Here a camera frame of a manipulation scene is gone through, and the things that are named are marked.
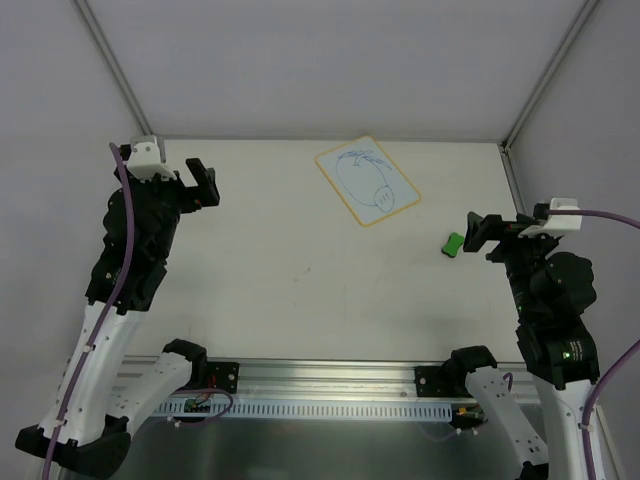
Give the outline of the green whiteboard eraser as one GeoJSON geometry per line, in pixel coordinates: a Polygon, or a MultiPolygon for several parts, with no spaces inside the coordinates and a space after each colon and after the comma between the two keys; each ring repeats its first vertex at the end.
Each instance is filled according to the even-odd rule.
{"type": "Polygon", "coordinates": [[[457,232],[450,233],[447,241],[441,248],[441,253],[448,258],[456,258],[464,245],[464,240],[465,238],[461,234],[457,232]]]}

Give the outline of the yellow-framed small whiteboard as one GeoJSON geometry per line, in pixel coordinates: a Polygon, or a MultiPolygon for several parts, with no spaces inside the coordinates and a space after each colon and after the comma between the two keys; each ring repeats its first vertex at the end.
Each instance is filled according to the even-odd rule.
{"type": "Polygon", "coordinates": [[[370,136],[317,155],[315,164],[363,227],[379,223],[422,199],[418,189],[370,136]]]}

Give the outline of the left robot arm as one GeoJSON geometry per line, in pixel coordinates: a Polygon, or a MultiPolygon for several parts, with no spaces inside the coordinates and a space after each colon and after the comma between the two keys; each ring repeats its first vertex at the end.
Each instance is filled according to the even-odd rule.
{"type": "Polygon", "coordinates": [[[180,218],[215,207],[220,195],[215,171],[197,158],[186,165],[195,179],[153,173],[138,180],[131,163],[118,159],[121,183],[107,202],[104,249],[87,287],[81,332],[52,409],[36,425],[21,429],[17,449],[52,467],[111,477],[123,463],[140,426],[179,390],[214,388],[204,347],[175,339],[166,344],[151,373],[118,398],[111,395],[129,343],[143,324],[167,273],[167,260],[180,218]]]}

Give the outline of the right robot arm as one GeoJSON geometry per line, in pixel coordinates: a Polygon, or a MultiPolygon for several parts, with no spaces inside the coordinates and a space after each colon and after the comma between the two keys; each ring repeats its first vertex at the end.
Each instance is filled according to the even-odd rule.
{"type": "Polygon", "coordinates": [[[539,204],[533,217],[507,221],[492,214],[467,216],[463,250],[487,254],[504,266],[515,303],[517,346],[532,375],[543,411],[546,438],[539,440],[484,346],[452,351],[440,379],[459,396],[471,396],[490,423],[502,430],[515,454],[519,479],[602,479],[601,456],[593,451],[589,394],[600,377],[595,341],[581,319],[595,302],[591,262],[557,252],[562,237],[580,230],[575,206],[555,210],[539,204]]]}

